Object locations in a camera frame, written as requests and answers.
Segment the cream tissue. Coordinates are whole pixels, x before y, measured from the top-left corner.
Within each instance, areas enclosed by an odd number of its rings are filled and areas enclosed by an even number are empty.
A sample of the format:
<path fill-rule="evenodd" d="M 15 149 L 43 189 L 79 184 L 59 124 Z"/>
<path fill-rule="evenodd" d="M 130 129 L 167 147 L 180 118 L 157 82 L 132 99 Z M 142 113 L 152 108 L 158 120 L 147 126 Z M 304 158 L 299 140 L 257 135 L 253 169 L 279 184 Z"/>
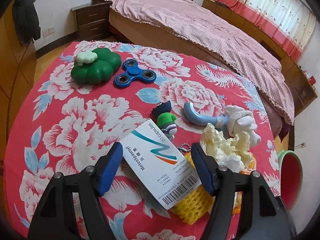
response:
<path fill-rule="evenodd" d="M 255 157 L 249 151 L 247 132 L 226 139 L 223 132 L 208 123 L 201 134 L 200 145 L 205 154 L 213 157 L 218 165 L 226 166 L 233 172 L 246 173 L 256 166 Z"/>

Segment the wooden wardrobe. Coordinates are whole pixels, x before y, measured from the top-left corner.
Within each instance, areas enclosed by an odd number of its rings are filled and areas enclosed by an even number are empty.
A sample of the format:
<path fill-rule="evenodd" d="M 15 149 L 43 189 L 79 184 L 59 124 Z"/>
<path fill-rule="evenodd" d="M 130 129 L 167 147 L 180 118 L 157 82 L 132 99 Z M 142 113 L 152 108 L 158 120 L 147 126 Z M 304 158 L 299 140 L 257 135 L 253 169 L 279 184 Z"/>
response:
<path fill-rule="evenodd" d="M 34 84 L 37 57 L 33 40 L 21 45 L 14 26 L 12 1 L 1 17 L 1 162 L 22 103 Z"/>

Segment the blue fidget spinner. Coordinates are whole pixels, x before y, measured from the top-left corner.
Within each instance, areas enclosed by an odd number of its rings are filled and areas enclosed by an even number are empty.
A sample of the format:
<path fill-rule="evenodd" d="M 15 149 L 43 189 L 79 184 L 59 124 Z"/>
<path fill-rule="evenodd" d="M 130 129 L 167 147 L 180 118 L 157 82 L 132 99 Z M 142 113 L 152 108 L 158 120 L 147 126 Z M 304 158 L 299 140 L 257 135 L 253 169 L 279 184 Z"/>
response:
<path fill-rule="evenodd" d="M 125 72 L 117 75 L 113 81 L 113 84 L 118 88 L 129 87 L 136 80 L 144 83 L 153 83 L 157 79 L 157 75 L 153 70 L 140 68 L 138 61 L 135 59 L 125 60 L 122 67 Z"/>

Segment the black hanging jacket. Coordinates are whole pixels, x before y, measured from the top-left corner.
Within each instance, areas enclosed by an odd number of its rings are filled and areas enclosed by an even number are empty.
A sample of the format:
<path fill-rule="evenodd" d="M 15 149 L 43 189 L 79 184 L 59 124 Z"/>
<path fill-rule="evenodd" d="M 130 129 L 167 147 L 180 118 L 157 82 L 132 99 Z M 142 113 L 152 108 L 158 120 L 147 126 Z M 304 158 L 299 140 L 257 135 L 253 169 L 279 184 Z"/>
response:
<path fill-rule="evenodd" d="M 36 0 L 15 0 L 12 18 L 20 45 L 26 46 L 31 39 L 41 38 L 41 28 L 34 2 Z"/>

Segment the green cartoon figure keychain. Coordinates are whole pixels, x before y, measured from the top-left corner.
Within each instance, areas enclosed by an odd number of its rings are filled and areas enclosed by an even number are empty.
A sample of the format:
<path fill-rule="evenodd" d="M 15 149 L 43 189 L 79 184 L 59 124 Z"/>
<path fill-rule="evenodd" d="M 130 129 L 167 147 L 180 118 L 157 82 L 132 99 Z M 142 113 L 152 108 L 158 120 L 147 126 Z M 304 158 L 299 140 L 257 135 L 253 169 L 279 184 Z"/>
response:
<path fill-rule="evenodd" d="M 159 103 L 151 111 L 151 115 L 156 120 L 157 126 L 169 140 L 173 140 L 177 133 L 177 125 L 175 123 L 177 117 L 171 113 L 171 110 L 171 102 L 167 101 Z"/>

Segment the red floral tablecloth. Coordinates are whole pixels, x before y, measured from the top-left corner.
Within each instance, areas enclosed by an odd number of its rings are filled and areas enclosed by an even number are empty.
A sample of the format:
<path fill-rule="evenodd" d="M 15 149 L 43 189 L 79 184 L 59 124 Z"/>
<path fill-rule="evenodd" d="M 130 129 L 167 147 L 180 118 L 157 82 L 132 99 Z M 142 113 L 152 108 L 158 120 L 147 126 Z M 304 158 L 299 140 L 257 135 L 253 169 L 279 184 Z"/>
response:
<path fill-rule="evenodd" d="M 79 86 L 71 70 L 79 52 L 108 48 L 122 60 L 135 59 L 156 72 L 151 84 L 134 81 L 119 89 L 112 82 Z M 9 135 L 4 160 L 7 202 L 13 228 L 26 236 L 36 206 L 55 172 L 75 174 L 105 155 L 115 141 L 170 101 L 176 115 L 174 144 L 192 144 L 202 128 L 185 120 L 183 106 L 218 116 L 227 105 L 253 112 L 261 143 L 252 148 L 257 169 L 280 194 L 273 134 L 255 87 L 245 78 L 186 53 L 115 42 L 74 42 L 41 76 L 25 99 Z"/>

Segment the green clover squishy toy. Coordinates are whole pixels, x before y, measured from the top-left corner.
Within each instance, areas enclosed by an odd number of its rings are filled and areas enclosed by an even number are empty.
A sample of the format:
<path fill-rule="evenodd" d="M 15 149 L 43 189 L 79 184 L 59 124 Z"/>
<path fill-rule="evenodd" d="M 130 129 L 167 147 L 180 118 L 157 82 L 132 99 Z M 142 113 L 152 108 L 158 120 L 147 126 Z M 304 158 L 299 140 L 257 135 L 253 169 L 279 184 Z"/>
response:
<path fill-rule="evenodd" d="M 77 54 L 71 78 L 78 85 L 99 85 L 108 82 L 120 67 L 119 54 L 108 48 L 96 48 Z"/>

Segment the blue handled white toy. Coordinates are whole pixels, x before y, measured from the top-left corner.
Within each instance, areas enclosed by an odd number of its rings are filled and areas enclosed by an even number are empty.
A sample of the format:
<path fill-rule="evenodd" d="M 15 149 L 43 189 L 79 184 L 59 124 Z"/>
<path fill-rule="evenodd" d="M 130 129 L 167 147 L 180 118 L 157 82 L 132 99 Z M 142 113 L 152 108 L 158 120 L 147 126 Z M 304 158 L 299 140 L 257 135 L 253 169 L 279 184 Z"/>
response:
<path fill-rule="evenodd" d="M 258 125 L 255 122 L 253 113 L 239 106 L 227 105 L 224 113 L 220 116 L 208 116 L 197 113 L 193 103 L 188 102 L 184 104 L 183 112 L 191 123 L 200 126 L 206 126 L 210 123 L 216 129 L 226 128 L 231 137 L 240 132 L 247 132 L 250 147 L 255 147 L 261 142 L 261 136 L 256 133 Z"/>

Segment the red floral curtain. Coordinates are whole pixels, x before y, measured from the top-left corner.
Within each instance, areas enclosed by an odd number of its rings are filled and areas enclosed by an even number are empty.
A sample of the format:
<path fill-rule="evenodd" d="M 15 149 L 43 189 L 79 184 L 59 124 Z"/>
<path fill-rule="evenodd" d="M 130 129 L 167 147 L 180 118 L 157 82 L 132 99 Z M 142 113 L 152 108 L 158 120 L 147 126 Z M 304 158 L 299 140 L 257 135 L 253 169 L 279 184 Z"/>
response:
<path fill-rule="evenodd" d="M 297 61 L 316 26 L 316 16 L 302 0 L 212 0 L 227 5 L 261 28 Z"/>

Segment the pink checkered bedspread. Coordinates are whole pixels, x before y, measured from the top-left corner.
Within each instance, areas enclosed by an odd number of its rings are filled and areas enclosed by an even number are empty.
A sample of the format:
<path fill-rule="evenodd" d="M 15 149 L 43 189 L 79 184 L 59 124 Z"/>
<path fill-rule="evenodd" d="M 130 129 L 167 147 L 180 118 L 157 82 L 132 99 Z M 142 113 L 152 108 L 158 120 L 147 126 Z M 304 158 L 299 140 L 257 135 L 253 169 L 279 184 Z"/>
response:
<path fill-rule="evenodd" d="M 163 28 L 222 57 L 267 96 L 287 124 L 293 124 L 295 105 L 281 64 L 255 39 L 191 0 L 111 1 L 111 10 L 121 16 Z"/>

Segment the wooden bed frame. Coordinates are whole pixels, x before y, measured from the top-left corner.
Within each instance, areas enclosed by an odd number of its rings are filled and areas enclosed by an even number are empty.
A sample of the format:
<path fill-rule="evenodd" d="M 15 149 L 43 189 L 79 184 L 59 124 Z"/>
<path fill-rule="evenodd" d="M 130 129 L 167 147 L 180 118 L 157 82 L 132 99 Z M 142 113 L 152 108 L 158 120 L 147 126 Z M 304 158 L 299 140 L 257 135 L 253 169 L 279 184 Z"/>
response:
<path fill-rule="evenodd" d="M 155 27 L 147 23 L 133 22 L 114 10 L 110 10 L 109 23 L 110 31 L 120 42 L 175 51 L 212 63 L 234 73 L 237 72 L 233 67 L 226 64 L 222 57 L 216 53 L 203 50 L 198 45 L 177 37 L 163 28 Z M 285 122 L 280 114 L 280 110 L 272 105 L 263 92 L 259 91 L 258 94 L 266 109 L 273 136 L 280 137 L 280 139 L 283 140 L 289 134 L 291 126 Z"/>

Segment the dark wooden nightstand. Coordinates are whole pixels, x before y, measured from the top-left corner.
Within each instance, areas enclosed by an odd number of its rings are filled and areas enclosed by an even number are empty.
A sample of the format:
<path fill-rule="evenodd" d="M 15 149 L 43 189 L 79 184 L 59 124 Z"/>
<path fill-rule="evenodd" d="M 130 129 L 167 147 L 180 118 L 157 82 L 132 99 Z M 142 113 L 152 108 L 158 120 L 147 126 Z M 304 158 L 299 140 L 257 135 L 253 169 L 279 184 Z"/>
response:
<path fill-rule="evenodd" d="M 77 39 L 97 41 L 110 37 L 109 13 L 111 1 L 88 3 L 73 7 Z"/>

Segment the yellow foam fruit net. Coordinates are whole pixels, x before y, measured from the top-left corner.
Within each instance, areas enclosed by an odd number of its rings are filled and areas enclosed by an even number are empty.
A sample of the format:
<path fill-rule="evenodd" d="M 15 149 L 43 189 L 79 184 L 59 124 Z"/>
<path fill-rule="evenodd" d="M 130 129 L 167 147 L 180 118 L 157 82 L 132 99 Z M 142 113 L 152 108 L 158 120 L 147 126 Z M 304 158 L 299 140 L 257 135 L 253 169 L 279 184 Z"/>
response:
<path fill-rule="evenodd" d="M 185 155 L 186 159 L 194 167 L 191 159 L 191 153 Z M 241 174 L 249 174 L 257 167 L 257 162 L 253 156 L 250 164 L 242 171 Z M 196 190 L 188 194 L 179 203 L 170 209 L 171 212 L 178 215 L 178 217 L 185 223 L 192 225 L 199 220 L 206 213 L 210 213 L 213 207 L 215 197 L 209 195 L 207 191 L 200 185 Z M 240 213 L 240 205 L 242 200 L 242 193 L 235 193 L 232 215 Z"/>

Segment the red bin green rim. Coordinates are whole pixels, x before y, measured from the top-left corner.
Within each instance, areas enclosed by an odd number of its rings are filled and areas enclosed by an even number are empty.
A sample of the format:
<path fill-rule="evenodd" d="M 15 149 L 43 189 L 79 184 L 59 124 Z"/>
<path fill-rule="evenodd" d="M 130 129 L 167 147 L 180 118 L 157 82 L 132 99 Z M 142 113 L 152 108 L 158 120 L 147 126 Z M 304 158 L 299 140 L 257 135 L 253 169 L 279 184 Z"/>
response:
<path fill-rule="evenodd" d="M 280 194 L 289 211 L 295 206 L 302 188 L 303 168 L 298 155 L 290 150 L 277 153 L 280 172 Z"/>

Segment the white medicine box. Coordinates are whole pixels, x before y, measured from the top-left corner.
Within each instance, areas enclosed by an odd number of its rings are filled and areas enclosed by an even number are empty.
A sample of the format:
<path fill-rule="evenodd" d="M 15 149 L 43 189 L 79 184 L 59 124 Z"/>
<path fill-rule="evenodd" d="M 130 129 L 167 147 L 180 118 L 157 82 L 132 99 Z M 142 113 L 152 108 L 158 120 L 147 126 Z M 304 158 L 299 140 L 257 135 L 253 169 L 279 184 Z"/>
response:
<path fill-rule="evenodd" d="M 195 168 L 151 119 L 120 143 L 125 161 L 166 210 L 201 185 Z"/>

